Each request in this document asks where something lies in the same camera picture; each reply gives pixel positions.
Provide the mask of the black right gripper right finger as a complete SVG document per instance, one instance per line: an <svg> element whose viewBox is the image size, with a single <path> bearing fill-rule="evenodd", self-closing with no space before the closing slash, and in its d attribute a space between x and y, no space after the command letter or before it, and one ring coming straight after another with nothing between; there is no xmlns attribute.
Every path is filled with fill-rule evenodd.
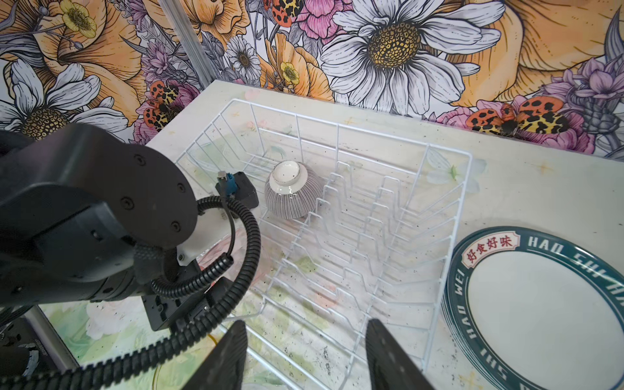
<svg viewBox="0 0 624 390"><path fill-rule="evenodd" d="M434 389L379 319L368 321L365 342L373 390Z"/></svg>

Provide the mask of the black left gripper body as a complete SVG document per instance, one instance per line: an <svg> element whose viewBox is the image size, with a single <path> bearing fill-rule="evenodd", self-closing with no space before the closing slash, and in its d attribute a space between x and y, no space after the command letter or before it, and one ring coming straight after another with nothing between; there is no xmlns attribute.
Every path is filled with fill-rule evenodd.
<svg viewBox="0 0 624 390"><path fill-rule="evenodd" d="M198 315L208 312L219 299L224 297L231 287L232 281L221 276L209 288L205 288L186 297L168 298L151 289L149 284L143 286L142 295L147 318L153 331L169 330L178 332L183 326L192 323Z"/></svg>

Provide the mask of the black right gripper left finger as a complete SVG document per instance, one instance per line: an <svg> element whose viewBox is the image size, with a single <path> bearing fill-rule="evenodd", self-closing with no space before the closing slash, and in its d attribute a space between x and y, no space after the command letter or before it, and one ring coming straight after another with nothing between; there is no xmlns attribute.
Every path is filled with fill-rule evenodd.
<svg viewBox="0 0 624 390"><path fill-rule="evenodd" d="M245 322L237 320L182 389L241 390L247 348Z"/></svg>

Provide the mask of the white plate green band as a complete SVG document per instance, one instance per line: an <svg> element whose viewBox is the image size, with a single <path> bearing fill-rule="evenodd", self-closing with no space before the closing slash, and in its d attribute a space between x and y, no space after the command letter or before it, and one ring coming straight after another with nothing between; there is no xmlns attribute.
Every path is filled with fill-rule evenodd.
<svg viewBox="0 0 624 390"><path fill-rule="evenodd" d="M623 276L533 229L479 230L454 249L445 321L499 389L620 389Z"/></svg>

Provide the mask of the white ceramic bowl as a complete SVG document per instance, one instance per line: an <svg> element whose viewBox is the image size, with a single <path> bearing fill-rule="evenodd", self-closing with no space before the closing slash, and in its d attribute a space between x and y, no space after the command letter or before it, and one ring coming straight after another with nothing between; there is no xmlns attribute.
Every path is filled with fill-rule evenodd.
<svg viewBox="0 0 624 390"><path fill-rule="evenodd" d="M294 160L279 162L266 180L265 203L280 219L301 219L315 211L322 197L323 181L316 172Z"/></svg>

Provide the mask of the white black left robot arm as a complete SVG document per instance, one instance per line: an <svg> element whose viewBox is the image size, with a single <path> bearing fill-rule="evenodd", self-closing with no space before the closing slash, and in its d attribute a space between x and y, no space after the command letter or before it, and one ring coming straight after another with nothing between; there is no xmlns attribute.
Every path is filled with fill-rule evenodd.
<svg viewBox="0 0 624 390"><path fill-rule="evenodd" d="M232 265L180 266L197 227L185 174L94 125L41 141L1 134L1 305L21 308L205 292Z"/></svg>

